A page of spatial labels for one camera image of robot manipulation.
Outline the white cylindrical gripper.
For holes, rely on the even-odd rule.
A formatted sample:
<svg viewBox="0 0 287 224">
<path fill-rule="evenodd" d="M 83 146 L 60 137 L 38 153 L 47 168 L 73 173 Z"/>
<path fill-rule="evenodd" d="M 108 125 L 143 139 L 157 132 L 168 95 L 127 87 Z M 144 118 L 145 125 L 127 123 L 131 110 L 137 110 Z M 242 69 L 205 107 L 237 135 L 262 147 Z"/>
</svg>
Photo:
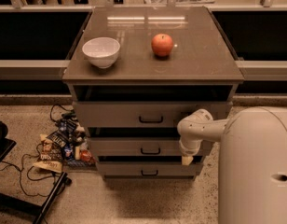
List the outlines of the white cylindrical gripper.
<svg viewBox="0 0 287 224">
<path fill-rule="evenodd" d="M 179 141 L 179 148 L 183 154 L 182 165 L 188 166 L 191 164 L 194 159 L 192 156 L 199 152 L 200 146 L 201 140 L 186 141 L 181 139 Z"/>
</svg>

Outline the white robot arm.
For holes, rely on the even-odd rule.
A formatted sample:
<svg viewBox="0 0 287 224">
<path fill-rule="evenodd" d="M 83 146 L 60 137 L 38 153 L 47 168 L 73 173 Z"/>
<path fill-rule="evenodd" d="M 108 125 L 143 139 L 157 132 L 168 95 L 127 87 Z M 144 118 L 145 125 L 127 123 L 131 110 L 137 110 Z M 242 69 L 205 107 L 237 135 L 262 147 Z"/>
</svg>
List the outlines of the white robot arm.
<svg viewBox="0 0 287 224">
<path fill-rule="evenodd" d="M 186 157 L 220 144 L 219 224 L 287 224 L 287 108 L 259 106 L 230 119 L 200 109 L 179 121 Z"/>
</svg>

